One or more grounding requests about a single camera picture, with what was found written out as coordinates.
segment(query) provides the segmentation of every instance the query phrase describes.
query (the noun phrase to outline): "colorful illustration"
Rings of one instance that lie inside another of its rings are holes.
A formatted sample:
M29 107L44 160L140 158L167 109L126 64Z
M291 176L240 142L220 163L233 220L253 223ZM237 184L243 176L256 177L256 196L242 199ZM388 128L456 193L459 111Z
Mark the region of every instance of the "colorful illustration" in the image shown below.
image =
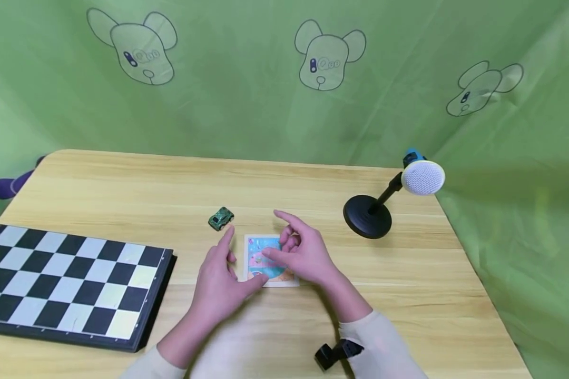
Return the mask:
M306 57L299 72L301 82L318 91L330 91L344 81L346 63L363 56L367 39L358 30L343 38L323 34L319 23L307 20L297 29L295 47Z
M166 16L150 12L143 24L118 24L100 9L90 8L86 20L102 43L116 49L126 75L152 85L173 79L173 66L166 51L177 44L177 32Z
M494 92L510 92L523 79L523 67L511 64L502 69L489 69L489 62L473 65L461 75L457 85L462 89L455 99L447 104L451 116L467 116L487 105Z
M247 259L247 279L259 274L269 277L268 284L274 282L294 282L297 279L287 267L279 266L273 260L266 258L261 251L266 247L281 248L279 236L245 236L245 258Z

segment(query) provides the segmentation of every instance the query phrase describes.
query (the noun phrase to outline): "bear ear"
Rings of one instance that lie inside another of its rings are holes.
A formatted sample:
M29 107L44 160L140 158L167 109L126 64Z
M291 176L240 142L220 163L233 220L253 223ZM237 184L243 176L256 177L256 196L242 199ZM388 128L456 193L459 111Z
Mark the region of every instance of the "bear ear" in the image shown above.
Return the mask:
M143 24L152 29L160 37L164 49L173 48L177 44L177 32L169 19L158 12L151 12Z
M344 41L348 44L348 60L347 62L356 62L365 53L367 47L367 38L361 31L349 32Z
M97 8L89 8L86 11L86 20L89 22L89 27L94 35L102 41L102 43L114 46L110 32L117 26L117 22L109 17L105 12Z
M521 82L521 79L523 79L523 67L518 63L511 64L502 69L502 81L495 91L510 92Z
M308 47L312 40L322 35L319 23L314 20L304 21L303 24L297 29L295 35L295 48L301 54L308 52Z
M473 65L459 77L457 85L459 85L461 89L468 87L468 84L470 84L472 80L476 79L480 74L487 72L488 69L489 61L483 61Z

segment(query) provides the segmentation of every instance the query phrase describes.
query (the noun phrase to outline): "green toy car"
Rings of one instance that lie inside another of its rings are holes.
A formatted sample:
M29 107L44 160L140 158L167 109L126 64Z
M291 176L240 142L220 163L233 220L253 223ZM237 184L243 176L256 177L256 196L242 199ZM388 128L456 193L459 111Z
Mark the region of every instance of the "green toy car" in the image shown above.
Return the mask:
M216 231L220 231L228 224L230 221L234 219L234 214L230 212L230 210L226 207L221 207L216 214L210 216L209 225Z

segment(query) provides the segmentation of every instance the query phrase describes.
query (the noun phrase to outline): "chessboard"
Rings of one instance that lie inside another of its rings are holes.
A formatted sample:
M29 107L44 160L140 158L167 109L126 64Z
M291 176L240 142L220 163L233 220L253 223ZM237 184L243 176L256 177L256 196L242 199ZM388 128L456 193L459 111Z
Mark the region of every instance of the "chessboard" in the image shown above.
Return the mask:
M172 250L0 225L0 334L136 352Z

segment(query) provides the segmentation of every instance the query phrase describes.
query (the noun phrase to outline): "hand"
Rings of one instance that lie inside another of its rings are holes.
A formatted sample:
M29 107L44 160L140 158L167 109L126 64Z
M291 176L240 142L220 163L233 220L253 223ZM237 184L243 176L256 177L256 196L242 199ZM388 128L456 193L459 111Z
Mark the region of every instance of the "hand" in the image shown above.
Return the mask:
M248 296L268 281L265 274L254 276L246 282L238 282L236 272L229 263L236 262L230 251L234 227L221 237L217 246L209 249L200 266L196 290L189 313L217 325L230 316Z
M319 231L286 212L274 211L274 215L289 225L280 234L282 250L265 248L262 252L265 256L288 266L301 278L320 286L339 274Z

